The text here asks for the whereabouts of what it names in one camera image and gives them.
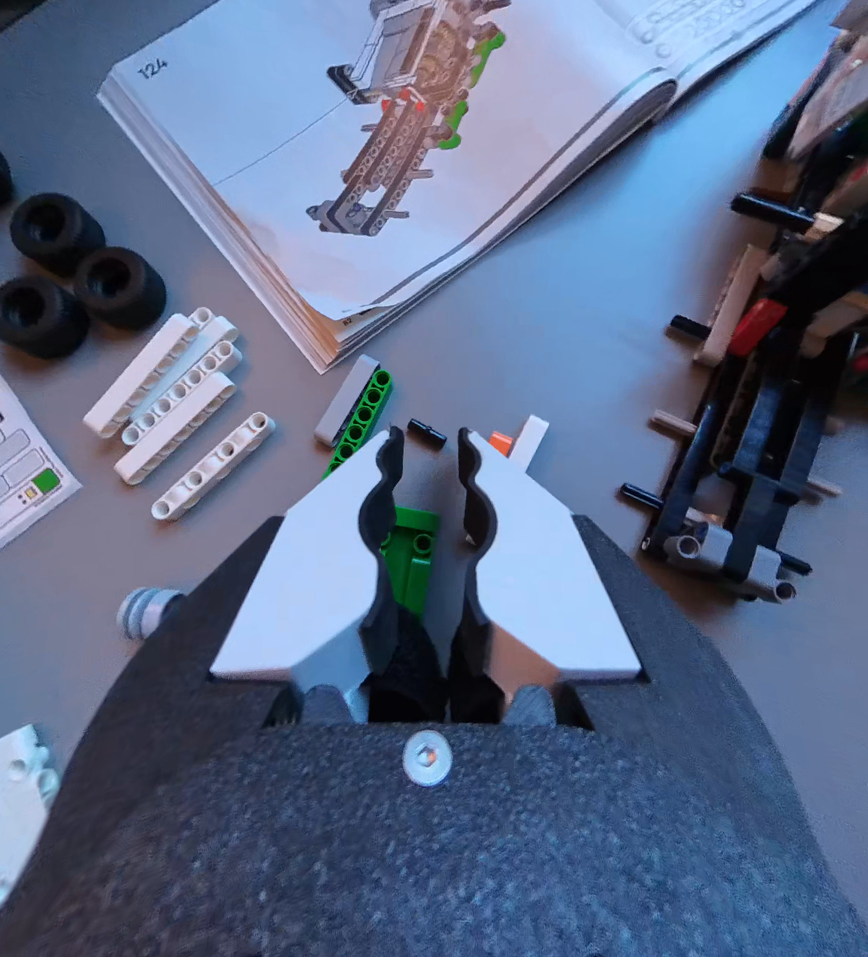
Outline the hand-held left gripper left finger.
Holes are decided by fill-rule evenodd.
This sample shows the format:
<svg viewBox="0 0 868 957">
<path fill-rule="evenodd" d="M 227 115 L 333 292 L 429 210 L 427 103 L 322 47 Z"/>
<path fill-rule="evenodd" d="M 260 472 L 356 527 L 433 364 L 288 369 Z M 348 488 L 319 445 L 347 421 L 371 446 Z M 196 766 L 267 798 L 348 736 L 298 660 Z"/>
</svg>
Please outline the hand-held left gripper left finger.
<svg viewBox="0 0 868 957">
<path fill-rule="evenodd" d="M 404 432 L 378 432 L 288 509 L 210 673 L 337 689 L 366 722 L 369 676 L 391 663 L 399 613 L 380 546 L 393 529 Z"/>
</svg>

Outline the green lego beam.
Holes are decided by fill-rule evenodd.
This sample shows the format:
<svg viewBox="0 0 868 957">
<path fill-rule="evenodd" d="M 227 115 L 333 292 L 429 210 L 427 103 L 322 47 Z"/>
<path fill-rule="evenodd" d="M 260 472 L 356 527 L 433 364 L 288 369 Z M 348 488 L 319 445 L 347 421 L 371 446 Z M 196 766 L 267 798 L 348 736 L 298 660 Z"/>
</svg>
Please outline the green lego beam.
<svg viewBox="0 0 868 957">
<path fill-rule="evenodd" d="M 380 413 L 386 405 L 392 390 L 392 377 L 389 371 L 377 369 L 360 393 L 353 412 L 342 430 L 334 447 L 332 459 L 322 473 L 321 479 L 348 461 L 371 437 Z"/>
</svg>

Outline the white lego panel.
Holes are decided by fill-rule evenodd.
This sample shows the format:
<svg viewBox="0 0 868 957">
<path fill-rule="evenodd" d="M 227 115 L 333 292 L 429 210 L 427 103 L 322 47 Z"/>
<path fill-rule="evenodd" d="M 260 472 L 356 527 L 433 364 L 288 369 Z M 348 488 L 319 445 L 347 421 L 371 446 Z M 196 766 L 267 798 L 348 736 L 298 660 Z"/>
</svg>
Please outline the white lego panel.
<svg viewBox="0 0 868 957">
<path fill-rule="evenodd" d="M 0 737 L 0 907 L 34 851 L 60 783 L 32 724 Z"/>
</svg>

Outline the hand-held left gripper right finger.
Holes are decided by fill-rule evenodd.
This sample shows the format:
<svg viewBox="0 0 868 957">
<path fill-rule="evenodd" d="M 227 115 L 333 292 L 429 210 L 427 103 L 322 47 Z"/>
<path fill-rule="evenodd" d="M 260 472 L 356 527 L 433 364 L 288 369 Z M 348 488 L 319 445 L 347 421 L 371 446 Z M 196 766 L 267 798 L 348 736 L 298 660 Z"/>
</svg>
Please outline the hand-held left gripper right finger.
<svg viewBox="0 0 868 957">
<path fill-rule="evenodd" d="M 643 666 L 574 513 L 475 430 L 458 436 L 473 554 L 458 627 L 458 715 L 503 717 L 523 688 L 619 682 Z"/>
</svg>

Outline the grey lego plate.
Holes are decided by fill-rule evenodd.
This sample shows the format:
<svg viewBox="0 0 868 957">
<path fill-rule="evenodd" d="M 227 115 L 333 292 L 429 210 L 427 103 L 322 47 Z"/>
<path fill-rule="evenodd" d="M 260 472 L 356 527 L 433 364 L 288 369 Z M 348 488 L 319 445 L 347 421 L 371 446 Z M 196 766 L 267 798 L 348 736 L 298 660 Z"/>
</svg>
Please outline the grey lego plate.
<svg viewBox="0 0 868 957">
<path fill-rule="evenodd" d="M 357 358 L 314 430 L 313 435 L 319 443 L 331 449 L 335 447 L 355 413 L 361 395 L 379 368 L 380 362 L 368 355 Z"/>
</svg>

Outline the green lego frame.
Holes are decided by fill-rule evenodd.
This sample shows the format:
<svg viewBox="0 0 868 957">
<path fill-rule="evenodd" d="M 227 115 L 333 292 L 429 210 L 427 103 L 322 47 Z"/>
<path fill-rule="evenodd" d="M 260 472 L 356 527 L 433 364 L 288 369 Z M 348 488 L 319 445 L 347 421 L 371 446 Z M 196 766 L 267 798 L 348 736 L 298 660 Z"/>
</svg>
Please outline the green lego frame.
<svg viewBox="0 0 868 957">
<path fill-rule="evenodd" d="M 440 517 L 434 512 L 399 505 L 395 511 L 395 526 L 382 542 L 380 552 L 396 601 L 423 620 Z"/>
</svg>

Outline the lego instruction booklet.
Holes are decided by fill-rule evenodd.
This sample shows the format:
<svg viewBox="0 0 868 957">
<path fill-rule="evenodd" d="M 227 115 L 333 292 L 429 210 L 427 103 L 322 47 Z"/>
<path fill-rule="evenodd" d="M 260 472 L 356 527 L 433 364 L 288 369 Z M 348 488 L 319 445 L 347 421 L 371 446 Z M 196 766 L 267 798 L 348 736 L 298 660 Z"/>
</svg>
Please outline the lego instruction booklet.
<svg viewBox="0 0 868 957">
<path fill-rule="evenodd" d="M 217 2 L 98 99 L 323 373 L 811 5 Z"/>
</svg>

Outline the white lego truck model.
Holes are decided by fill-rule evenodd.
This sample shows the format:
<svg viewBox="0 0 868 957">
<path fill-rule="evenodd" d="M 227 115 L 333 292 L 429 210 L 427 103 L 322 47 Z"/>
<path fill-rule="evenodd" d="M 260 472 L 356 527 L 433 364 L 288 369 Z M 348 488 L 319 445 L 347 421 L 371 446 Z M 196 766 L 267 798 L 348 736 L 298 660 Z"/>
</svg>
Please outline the white lego truck model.
<svg viewBox="0 0 868 957">
<path fill-rule="evenodd" d="M 757 185 L 733 212 L 775 229 L 727 275 L 712 317 L 674 317 L 712 375 L 691 420 L 650 424 L 681 448 L 650 514 L 646 556 L 746 601 L 784 604 L 811 566 L 779 548 L 844 382 L 868 395 L 868 2 L 849 2 L 823 59 L 775 119 Z"/>
</svg>

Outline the grey lego hub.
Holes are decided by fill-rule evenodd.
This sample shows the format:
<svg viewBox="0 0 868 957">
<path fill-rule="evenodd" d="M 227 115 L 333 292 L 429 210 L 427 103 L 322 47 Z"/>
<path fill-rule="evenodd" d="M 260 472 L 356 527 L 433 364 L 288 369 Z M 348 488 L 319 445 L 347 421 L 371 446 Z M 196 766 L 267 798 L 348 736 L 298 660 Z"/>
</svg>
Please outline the grey lego hub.
<svg viewBox="0 0 868 957">
<path fill-rule="evenodd" d="M 116 621 L 119 631 L 127 640 L 143 641 L 185 597 L 185 592 L 175 589 L 133 590 L 118 608 Z"/>
</svg>

